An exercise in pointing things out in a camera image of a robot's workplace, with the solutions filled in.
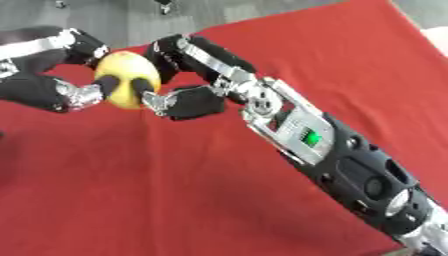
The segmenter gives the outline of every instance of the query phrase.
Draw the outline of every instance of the robotic hand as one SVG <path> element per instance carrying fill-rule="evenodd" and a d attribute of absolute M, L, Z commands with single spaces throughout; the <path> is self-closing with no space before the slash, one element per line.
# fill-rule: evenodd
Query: robotic hand
<path fill-rule="evenodd" d="M 189 109 L 191 95 L 240 103 L 247 126 L 347 210 L 419 255 L 448 255 L 448 215 L 418 180 L 282 80 L 257 78 L 248 62 L 198 36 L 161 39 L 145 56 L 164 82 L 178 72 L 193 71 L 209 83 L 164 96 L 134 86 L 157 115 L 176 117 L 180 106 Z M 216 112 L 210 101 L 194 102 L 206 109 L 202 115 Z"/>
<path fill-rule="evenodd" d="M 115 77 L 76 87 L 41 73 L 62 63 L 94 69 L 108 52 L 104 43 L 74 28 L 39 26 L 0 32 L 0 99 L 59 113 L 97 104 L 118 85 Z"/>

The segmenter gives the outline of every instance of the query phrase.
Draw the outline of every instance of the green led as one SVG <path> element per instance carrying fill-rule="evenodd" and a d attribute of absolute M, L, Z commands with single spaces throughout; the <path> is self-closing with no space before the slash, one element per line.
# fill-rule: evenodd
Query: green led
<path fill-rule="evenodd" d="M 302 137 L 302 142 L 312 148 L 316 146 L 317 143 L 319 143 L 320 139 L 321 136 L 319 136 L 319 134 L 311 129 L 308 129 Z"/>

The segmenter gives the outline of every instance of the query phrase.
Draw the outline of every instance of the robotic finger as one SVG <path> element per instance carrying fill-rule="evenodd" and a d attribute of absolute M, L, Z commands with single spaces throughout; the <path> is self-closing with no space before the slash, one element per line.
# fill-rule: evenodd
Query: robotic finger
<path fill-rule="evenodd" d="M 104 76 L 91 85 L 77 87 L 57 77 L 19 72 L 0 83 L 0 100 L 66 113 L 100 103 L 118 83 L 116 77 Z"/>
<path fill-rule="evenodd" d="M 36 26 L 0 32 L 0 78 L 18 71 L 45 72 L 62 63 L 95 68 L 109 52 L 103 42 L 86 32 L 55 26 Z"/>

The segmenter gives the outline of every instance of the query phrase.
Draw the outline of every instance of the robotic arm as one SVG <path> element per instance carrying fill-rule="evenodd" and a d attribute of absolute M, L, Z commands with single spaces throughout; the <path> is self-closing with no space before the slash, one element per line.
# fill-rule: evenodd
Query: robotic arm
<path fill-rule="evenodd" d="M 164 82 L 177 72 L 194 71 L 210 83 L 164 96 L 134 86 L 157 115 L 176 117 L 173 109 L 185 105 L 188 94 L 229 98 L 242 105 L 241 116 L 249 128 L 347 210 L 420 255 L 448 255 L 448 215 L 418 180 L 284 81 L 258 78 L 252 65 L 198 36 L 159 40 L 145 56 L 159 68 Z M 219 100 L 215 105 L 195 102 L 205 112 L 219 112 Z M 196 108 L 190 109 L 191 116 L 207 114 L 197 115 Z"/>

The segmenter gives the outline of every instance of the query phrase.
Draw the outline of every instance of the table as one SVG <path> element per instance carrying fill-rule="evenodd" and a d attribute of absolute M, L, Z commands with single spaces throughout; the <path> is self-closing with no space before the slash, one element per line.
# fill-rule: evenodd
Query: table
<path fill-rule="evenodd" d="M 447 60 L 389 2 L 200 34 L 365 134 L 447 206 Z M 76 66 L 53 74 L 93 78 Z M 168 87 L 195 82 L 185 74 Z M 107 103 L 56 115 L 1 102 L 0 116 L 5 255 L 365 256 L 398 247 L 283 161 L 234 105 L 177 123 Z"/>

